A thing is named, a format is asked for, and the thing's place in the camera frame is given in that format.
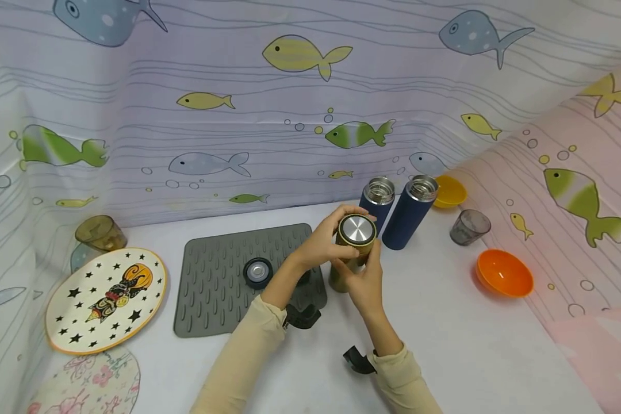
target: white tabletop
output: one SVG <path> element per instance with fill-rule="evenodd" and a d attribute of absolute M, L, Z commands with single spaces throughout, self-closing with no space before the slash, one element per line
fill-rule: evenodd
<path fill-rule="evenodd" d="M 190 239 L 309 223 L 315 228 L 338 204 L 202 218 L 125 232 L 130 247 L 156 252 L 170 290 L 158 314 L 125 345 L 141 370 L 133 414 L 185 414 L 228 335 L 180 339 L 173 333 L 184 245 Z M 485 249 L 449 238 L 458 211 L 432 209 L 407 247 L 383 247 L 384 305 L 414 352 L 444 413 L 602 413 L 585 385 L 523 300 L 484 295 L 472 279 Z M 342 353 L 372 348 L 350 298 L 328 287 L 328 304 L 310 330 L 290 327 L 260 376 L 249 413 L 386 413 L 372 375 L 351 371 Z M 52 365 L 62 365 L 57 355 Z"/>

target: plate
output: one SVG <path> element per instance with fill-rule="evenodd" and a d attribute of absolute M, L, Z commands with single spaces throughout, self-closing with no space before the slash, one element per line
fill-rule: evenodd
<path fill-rule="evenodd" d="M 67 278 L 46 309 L 49 344 L 65 354 L 95 354 L 131 338 L 166 292 L 161 259 L 142 248 L 102 254 Z"/>

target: gray silicone mat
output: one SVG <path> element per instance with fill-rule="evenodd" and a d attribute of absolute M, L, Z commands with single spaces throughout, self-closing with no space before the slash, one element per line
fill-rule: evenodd
<path fill-rule="evenodd" d="M 197 338 L 235 330 L 261 292 L 246 286 L 242 276 L 246 262 L 267 258 L 276 272 L 310 234 L 311 226 L 297 224 L 190 240 L 184 248 L 175 334 Z M 299 311 L 310 304 L 318 309 L 327 304 L 319 267 L 311 269 L 307 283 L 297 285 L 290 304 Z"/>

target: person's right hand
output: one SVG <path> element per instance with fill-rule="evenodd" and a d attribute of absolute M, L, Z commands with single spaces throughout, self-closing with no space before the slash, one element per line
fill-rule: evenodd
<path fill-rule="evenodd" d="M 341 260 L 332 260 L 336 271 L 344 278 L 350 299 L 362 317 L 384 312 L 382 305 L 382 266 L 380 264 L 381 242 L 375 239 L 366 267 L 354 274 Z"/>

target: yellow bowl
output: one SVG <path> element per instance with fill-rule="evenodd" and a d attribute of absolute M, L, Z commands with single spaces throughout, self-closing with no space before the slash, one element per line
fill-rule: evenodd
<path fill-rule="evenodd" d="M 437 199 L 433 203 L 436 208 L 450 209 L 467 199 L 467 190 L 457 179 L 440 175 L 435 180 L 439 185 Z"/>

